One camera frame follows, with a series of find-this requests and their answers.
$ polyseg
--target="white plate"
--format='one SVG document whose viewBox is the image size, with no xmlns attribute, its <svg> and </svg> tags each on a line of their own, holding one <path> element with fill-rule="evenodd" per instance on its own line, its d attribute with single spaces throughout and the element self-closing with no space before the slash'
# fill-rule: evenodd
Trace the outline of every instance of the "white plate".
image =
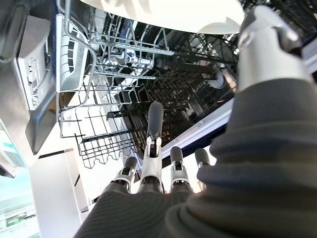
<svg viewBox="0 0 317 238">
<path fill-rule="evenodd" d="M 238 33 L 244 19 L 238 0 L 81 0 L 106 12 L 174 30 Z"/>
</svg>

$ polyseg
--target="dishwasher rack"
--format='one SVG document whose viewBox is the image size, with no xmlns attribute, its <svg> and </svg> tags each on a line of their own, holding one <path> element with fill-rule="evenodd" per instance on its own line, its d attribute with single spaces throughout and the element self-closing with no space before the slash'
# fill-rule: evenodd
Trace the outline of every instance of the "dishwasher rack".
<svg viewBox="0 0 317 238">
<path fill-rule="evenodd" d="M 241 1 L 246 12 L 271 2 Z M 60 0 L 57 5 L 65 22 L 74 24 L 88 43 L 71 34 L 70 42 L 90 52 L 83 59 L 87 63 L 82 86 L 56 96 L 60 136 L 76 138 L 86 168 L 124 156 L 135 156 L 141 166 L 147 111 L 154 101 L 164 107 L 164 146 L 233 98 L 237 35 L 164 29 L 92 7 L 84 26 L 70 15 L 70 0 L 65 9 Z"/>
</svg>

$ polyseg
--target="dish rack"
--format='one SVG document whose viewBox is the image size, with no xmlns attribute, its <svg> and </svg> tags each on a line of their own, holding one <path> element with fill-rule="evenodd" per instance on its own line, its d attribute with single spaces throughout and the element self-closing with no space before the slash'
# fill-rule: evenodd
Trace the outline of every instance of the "dish rack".
<svg viewBox="0 0 317 238">
<path fill-rule="evenodd" d="M 245 11 L 263 2 L 268 1 L 241 1 Z M 77 78 L 79 83 L 66 82 L 77 86 L 57 93 L 56 120 L 61 137 L 75 137 L 86 168 L 96 161 L 105 164 L 129 156 L 141 166 L 147 111 L 154 101 L 164 106 L 164 146 L 233 98 L 239 55 L 236 35 L 164 29 L 93 7 L 88 8 L 89 21 L 84 25 L 70 14 L 70 0 L 65 9 L 60 0 L 57 6 L 67 38 L 59 47 L 67 48 L 63 52 L 68 57 L 60 74 L 83 74 L 63 77 Z M 87 55 L 74 60 L 85 50 Z"/>
</svg>

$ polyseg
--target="black rubber fingertip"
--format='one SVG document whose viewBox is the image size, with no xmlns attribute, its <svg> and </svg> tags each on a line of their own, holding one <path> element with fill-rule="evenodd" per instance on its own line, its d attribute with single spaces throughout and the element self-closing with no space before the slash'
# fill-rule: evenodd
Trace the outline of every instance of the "black rubber fingertip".
<svg viewBox="0 0 317 238">
<path fill-rule="evenodd" d="M 124 166 L 134 169 L 137 166 L 137 163 L 138 160 L 135 157 L 131 156 L 126 160 Z"/>
<path fill-rule="evenodd" d="M 181 148 L 174 146 L 173 148 L 171 148 L 170 150 L 170 161 L 171 163 L 173 161 L 179 162 L 183 160 L 183 152 L 181 150 Z"/>
<path fill-rule="evenodd" d="M 163 125 L 163 105 L 153 102 L 149 108 L 149 121 L 147 137 L 152 139 L 161 137 Z"/>
<path fill-rule="evenodd" d="M 200 162 L 202 163 L 209 163 L 209 156 L 206 150 L 200 148 L 195 151 L 195 158 L 197 164 Z"/>
</svg>

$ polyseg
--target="lower dishwasher rack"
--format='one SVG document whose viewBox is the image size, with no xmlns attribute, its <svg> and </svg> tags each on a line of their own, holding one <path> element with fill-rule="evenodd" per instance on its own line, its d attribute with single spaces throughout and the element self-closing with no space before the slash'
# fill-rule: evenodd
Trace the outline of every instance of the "lower dishwasher rack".
<svg viewBox="0 0 317 238">
<path fill-rule="evenodd" d="M 259 2 L 242 4 L 247 12 Z M 234 97 L 237 35 L 164 29 L 87 6 L 89 21 L 82 23 L 70 15 L 70 0 L 65 9 L 59 0 L 57 5 L 88 42 L 70 33 L 63 45 L 68 48 L 69 72 L 76 61 L 74 45 L 89 50 L 82 59 L 83 84 L 56 96 L 60 135 L 76 138 L 86 168 L 129 156 L 138 158 L 141 166 L 147 111 L 154 101 L 164 107 L 164 146 Z"/>
</svg>

